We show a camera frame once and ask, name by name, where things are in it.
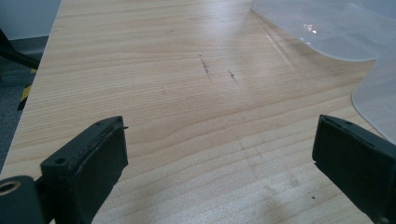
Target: floor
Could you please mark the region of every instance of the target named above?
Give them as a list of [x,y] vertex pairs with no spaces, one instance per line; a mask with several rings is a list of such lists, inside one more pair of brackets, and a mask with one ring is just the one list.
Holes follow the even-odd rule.
[[[11,44],[17,51],[41,59],[47,40],[47,37],[39,37],[14,40]],[[18,105],[23,89],[34,78],[30,68],[0,57],[0,173],[21,118]]]

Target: wood grain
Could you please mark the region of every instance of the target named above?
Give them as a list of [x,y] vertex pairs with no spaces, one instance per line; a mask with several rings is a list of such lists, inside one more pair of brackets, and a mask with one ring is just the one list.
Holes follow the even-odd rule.
[[372,66],[246,0],[63,0],[1,177],[122,115],[130,165],[93,223],[370,223],[311,152],[320,114],[373,130],[350,99]]

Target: pencil mark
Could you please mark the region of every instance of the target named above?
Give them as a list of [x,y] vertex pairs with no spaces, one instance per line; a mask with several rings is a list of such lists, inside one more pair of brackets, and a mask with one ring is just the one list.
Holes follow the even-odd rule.
[[210,78],[210,75],[209,75],[209,65],[204,61],[201,54],[199,55],[199,57],[201,58],[201,63],[204,66],[207,77],[209,78],[210,81],[212,81],[212,79]]
[[233,74],[232,71],[228,70],[228,73],[230,73],[230,77],[233,79],[233,81],[238,82],[238,80],[236,80],[235,75]]

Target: transparent acrylic sheet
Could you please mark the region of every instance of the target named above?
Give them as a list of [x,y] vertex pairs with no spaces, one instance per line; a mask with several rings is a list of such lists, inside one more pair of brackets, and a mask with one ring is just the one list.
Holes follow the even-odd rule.
[[379,57],[352,94],[356,109],[396,144],[396,42]]
[[253,0],[252,10],[326,56],[379,58],[352,100],[396,144],[396,0]]
[[395,0],[253,0],[251,8],[340,60],[376,59],[396,37]]

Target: black clamp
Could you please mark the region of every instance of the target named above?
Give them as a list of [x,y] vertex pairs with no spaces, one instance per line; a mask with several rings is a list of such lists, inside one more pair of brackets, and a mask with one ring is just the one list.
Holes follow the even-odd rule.
[[320,116],[312,157],[374,223],[396,223],[396,146],[349,121]]
[[0,222],[91,223],[128,165],[124,129],[122,117],[98,121],[44,160],[37,181],[0,181]]

